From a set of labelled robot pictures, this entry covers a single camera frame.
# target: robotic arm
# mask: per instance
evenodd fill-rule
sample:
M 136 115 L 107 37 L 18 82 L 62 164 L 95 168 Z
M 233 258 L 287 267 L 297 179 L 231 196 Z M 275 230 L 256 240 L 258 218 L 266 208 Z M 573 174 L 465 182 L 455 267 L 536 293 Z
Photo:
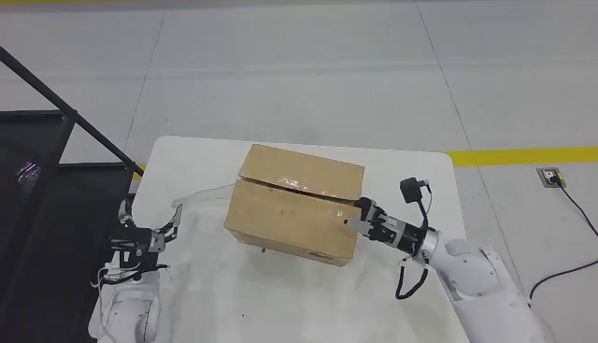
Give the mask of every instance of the robotic arm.
M 117 275 L 98 272 L 98 284 L 112 285 L 112 296 L 99 313 L 99 343 L 145 343 L 158 335 L 160 318 L 160 274 L 167 265 L 158 264 L 158 255 L 166 243 L 175 240 L 183 205 L 178 205 L 172 219 L 160 229 L 137 227 L 131 208 L 125 201 L 119 213 L 120 225 L 110 234 L 110 247 L 119 254 Z M 98 310 L 102 308 L 101 290 Z M 90 333 L 94 326 L 90 322 Z
M 445 242 L 442 233 L 428 227 L 420 191 L 423 186 L 429 187 L 427 183 L 416 179 L 401 182 L 406 202 L 420 205 L 424 216 L 421 227 L 389 216 L 368 198 L 355 203 L 362 210 L 362 216 L 345 222 L 352 230 L 398 249 L 426 267 L 420 282 L 410 292 L 400 295 L 402 267 L 397 299 L 411 296 L 425 281 L 430 266 L 436 271 L 472 343 L 544 343 L 546 338 L 540 320 L 498 252 L 480 248 L 465 239 Z

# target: box flap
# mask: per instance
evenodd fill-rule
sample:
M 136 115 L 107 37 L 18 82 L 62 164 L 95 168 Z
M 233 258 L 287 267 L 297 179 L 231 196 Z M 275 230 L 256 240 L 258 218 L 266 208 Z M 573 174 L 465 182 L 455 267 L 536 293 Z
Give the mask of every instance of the box flap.
M 254 144 L 239 176 L 336 199 L 362 196 L 361 165 Z
M 359 215 L 356 207 L 240 179 L 224 226 L 244 236 L 284 243 L 316 255 L 351 259 L 357 234 L 344 220 Z

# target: white floor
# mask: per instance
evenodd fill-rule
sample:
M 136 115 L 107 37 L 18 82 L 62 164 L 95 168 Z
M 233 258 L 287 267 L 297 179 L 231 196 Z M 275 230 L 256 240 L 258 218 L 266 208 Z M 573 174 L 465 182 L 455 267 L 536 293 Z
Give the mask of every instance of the white floor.
M 0 43 L 140 163 L 164 135 L 397 150 L 583 146 L 598 144 L 597 6 L 211 0 L 2 7 Z M 51 108 L 3 66 L 0 87 L 1 110 Z M 82 132 L 64 155 L 66 162 L 113 160 Z M 556 166 L 598 222 L 596 164 Z M 456 170 L 468 235 L 503 253 L 526 292 L 550 273 L 598 257 L 598 240 L 575 207 L 544 189 L 535 167 Z M 598 341 L 597 281 L 595 267 L 538 290 L 534 308 L 559 342 Z

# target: floor outlet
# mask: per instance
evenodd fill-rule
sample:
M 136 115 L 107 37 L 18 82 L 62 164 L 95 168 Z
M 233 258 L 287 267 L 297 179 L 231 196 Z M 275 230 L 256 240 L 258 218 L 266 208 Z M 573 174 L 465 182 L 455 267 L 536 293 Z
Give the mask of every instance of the floor outlet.
M 554 176 L 557 176 L 561 180 L 562 186 L 566 187 L 566 185 L 564 183 L 564 179 L 562 178 L 561 171 L 559 170 L 558 167 L 550 166 L 550 167 L 536 168 L 536 170 L 538 171 L 538 176 L 540 176 L 540 180 L 542 181 L 542 184 L 544 185 L 544 187 L 548 187 L 548 188 L 558 188 L 559 187 L 559 185 L 550 181 L 550 178 L 552 178 Z

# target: black metal pole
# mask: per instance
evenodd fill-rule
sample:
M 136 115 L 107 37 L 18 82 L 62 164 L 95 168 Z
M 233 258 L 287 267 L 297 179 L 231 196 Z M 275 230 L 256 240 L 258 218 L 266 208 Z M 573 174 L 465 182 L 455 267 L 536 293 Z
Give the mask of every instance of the black metal pole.
M 0 47 L 0 61 L 4 63 L 8 69 L 15 72 L 15 74 L 21 77 L 31 87 L 41 93 L 46 99 L 50 100 L 53 105 L 64 112 L 65 115 L 74 119 L 75 122 L 83 128 L 90 136 L 93 136 L 95 140 L 100 142 L 102 146 L 114 153 L 116 157 L 121 159 L 125 164 L 132 167 L 134 171 L 139 175 L 143 176 L 143 169 L 131 160 L 127 155 L 124 154 L 114 143 L 110 142 L 102 133 L 93 127 L 87 120 L 85 120 L 78 112 L 69 106 L 60 96 L 58 96 L 50 87 L 46 86 L 39 78 L 29 71 L 23 64 L 19 63 L 7 50 Z

